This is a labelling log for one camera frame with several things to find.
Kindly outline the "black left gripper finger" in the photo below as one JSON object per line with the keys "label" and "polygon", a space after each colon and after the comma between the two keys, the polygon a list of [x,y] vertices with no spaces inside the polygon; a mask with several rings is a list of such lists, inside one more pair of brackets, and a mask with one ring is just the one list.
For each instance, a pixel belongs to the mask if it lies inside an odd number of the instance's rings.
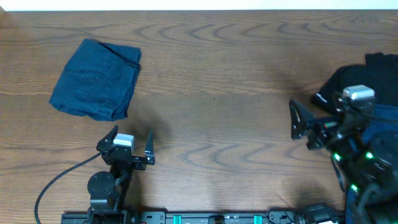
{"label": "black left gripper finger", "polygon": [[155,158],[154,147],[153,147],[153,130],[150,130],[150,132],[149,132],[144,152],[145,152],[147,159]]}
{"label": "black left gripper finger", "polygon": [[115,125],[113,129],[105,135],[98,143],[97,146],[107,146],[113,143],[116,135],[118,134],[118,125]]}

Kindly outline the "dark blue denim shorts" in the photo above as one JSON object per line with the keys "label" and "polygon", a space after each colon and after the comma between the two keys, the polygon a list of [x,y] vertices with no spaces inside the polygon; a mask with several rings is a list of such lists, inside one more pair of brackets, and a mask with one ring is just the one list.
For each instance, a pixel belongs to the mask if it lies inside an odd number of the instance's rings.
{"label": "dark blue denim shorts", "polygon": [[127,118],[141,50],[84,39],[65,65],[49,103],[57,110],[97,121]]}

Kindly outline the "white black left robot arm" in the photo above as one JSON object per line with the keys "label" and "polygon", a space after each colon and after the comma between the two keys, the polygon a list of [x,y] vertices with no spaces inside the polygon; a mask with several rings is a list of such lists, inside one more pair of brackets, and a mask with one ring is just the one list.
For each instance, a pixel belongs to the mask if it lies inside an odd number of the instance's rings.
{"label": "white black left robot arm", "polygon": [[134,136],[121,134],[115,126],[96,147],[109,171],[95,173],[87,183],[90,208],[82,223],[217,224],[217,223],[317,223],[316,206],[301,210],[268,210],[265,213],[165,213],[142,212],[125,206],[135,170],[155,164],[153,132],[149,132],[144,157],[133,156]]}

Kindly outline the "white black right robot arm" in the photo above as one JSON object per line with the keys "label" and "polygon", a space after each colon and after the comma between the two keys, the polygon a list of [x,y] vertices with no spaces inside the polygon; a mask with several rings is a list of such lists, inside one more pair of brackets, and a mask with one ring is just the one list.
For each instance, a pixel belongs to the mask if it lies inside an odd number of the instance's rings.
{"label": "white black right robot arm", "polygon": [[388,130],[364,142],[364,116],[309,116],[292,125],[292,138],[308,137],[310,150],[331,154],[346,193],[345,223],[397,223],[397,133]]}

